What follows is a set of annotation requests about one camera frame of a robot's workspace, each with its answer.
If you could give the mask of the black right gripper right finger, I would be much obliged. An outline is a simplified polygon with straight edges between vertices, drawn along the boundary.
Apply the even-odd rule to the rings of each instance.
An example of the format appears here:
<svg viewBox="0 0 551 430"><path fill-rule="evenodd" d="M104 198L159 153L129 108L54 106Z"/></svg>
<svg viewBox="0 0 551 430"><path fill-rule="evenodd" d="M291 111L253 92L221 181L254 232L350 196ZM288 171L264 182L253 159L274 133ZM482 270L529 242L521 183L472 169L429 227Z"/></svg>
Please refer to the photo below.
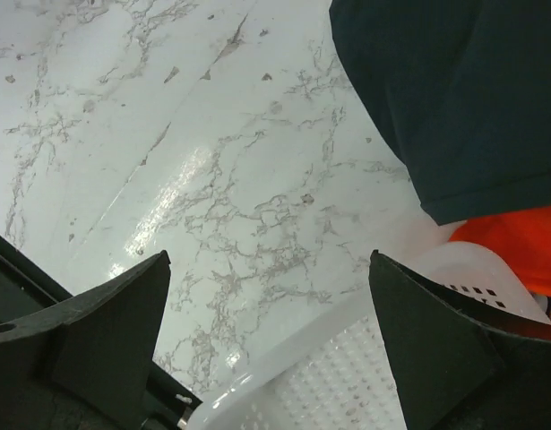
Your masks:
<svg viewBox="0 0 551 430"><path fill-rule="evenodd" d="M374 251L369 286L409 429L551 429L551 325Z"/></svg>

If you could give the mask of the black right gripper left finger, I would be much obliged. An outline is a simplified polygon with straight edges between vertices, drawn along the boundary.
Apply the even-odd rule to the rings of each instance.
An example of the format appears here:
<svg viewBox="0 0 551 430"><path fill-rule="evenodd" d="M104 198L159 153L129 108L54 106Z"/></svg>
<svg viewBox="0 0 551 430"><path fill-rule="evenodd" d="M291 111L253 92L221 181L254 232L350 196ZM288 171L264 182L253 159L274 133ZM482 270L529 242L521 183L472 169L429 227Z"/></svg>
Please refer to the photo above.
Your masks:
<svg viewBox="0 0 551 430"><path fill-rule="evenodd" d="M0 324L0 429L139 429L170 282L166 252Z"/></svg>

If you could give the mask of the dark navy shorts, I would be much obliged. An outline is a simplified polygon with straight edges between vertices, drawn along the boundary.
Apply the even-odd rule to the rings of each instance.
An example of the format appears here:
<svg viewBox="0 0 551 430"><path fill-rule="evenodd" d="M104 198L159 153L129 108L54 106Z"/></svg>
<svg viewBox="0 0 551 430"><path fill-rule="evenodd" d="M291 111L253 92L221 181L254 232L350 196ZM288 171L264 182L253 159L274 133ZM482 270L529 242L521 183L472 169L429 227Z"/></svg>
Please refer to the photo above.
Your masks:
<svg viewBox="0 0 551 430"><path fill-rule="evenodd" d="M436 223L551 206L551 1L335 1L329 14Z"/></svg>

